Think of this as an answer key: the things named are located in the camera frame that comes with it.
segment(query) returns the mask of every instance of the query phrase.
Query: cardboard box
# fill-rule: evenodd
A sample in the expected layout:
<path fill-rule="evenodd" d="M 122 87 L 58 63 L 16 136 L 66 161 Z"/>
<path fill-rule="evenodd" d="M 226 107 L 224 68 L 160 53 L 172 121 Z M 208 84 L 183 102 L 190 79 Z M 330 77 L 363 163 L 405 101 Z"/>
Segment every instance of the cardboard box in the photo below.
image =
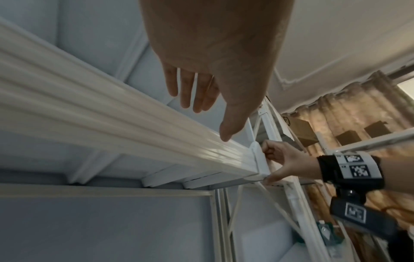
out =
<path fill-rule="evenodd" d="M 360 142 L 361 138 L 358 136 L 356 131 L 348 130 L 339 136 L 336 136 L 336 140 L 338 140 L 341 145 L 349 145 L 352 143 Z"/>
<path fill-rule="evenodd" d="M 364 129 L 371 138 L 391 134 L 390 130 L 385 124 L 386 123 L 383 121 L 378 121 L 365 127 Z"/>
<path fill-rule="evenodd" d="M 308 147 L 319 142 L 318 137 L 308 121 L 288 115 L 282 115 L 282 117 L 304 147 Z"/>

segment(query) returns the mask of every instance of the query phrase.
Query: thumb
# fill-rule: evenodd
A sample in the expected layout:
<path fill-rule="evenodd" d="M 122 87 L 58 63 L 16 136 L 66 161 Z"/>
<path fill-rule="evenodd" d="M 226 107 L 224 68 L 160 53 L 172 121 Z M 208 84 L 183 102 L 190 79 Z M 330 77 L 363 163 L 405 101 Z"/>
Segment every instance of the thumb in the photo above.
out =
<path fill-rule="evenodd" d="M 275 172 L 271 173 L 268 177 L 263 180 L 263 184 L 270 185 L 274 182 L 277 182 L 285 177 L 290 176 L 290 172 L 287 166 L 282 166 Z"/>
<path fill-rule="evenodd" d="M 227 104 L 223 121 L 220 124 L 221 140 L 227 142 L 234 134 L 240 132 L 244 128 L 248 117 L 249 115 L 245 113 L 245 110 Z"/>

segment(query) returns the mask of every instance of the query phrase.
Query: curtain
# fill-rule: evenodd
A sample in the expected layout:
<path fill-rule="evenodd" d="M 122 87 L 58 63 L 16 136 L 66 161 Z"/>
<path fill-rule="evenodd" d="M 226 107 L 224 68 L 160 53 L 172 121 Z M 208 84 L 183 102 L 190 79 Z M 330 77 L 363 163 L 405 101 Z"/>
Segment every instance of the curtain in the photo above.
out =
<path fill-rule="evenodd" d="M 321 133 L 329 148 L 339 147 L 336 136 L 354 130 L 362 140 L 370 139 L 364 128 L 377 121 L 387 122 L 391 132 L 403 131 L 414 127 L 414 101 L 381 71 L 375 72 L 364 83 L 352 83 L 338 94 L 320 97 L 315 104 L 299 107 L 293 114 L 308 121 L 315 132 Z M 312 156 L 323 155 L 319 144 L 308 148 Z M 414 156 L 414 144 L 406 143 L 387 149 L 370 152 L 380 157 Z M 320 216 L 330 221 L 327 205 L 321 205 L 320 194 L 316 186 L 308 189 L 310 199 L 318 209 Z M 367 206 L 382 210 L 394 216 L 400 226 L 407 228 L 414 224 L 414 197 L 409 194 L 373 191 L 367 195 Z M 361 258 L 365 261 L 376 261 L 376 253 L 362 235 L 351 231 Z"/>

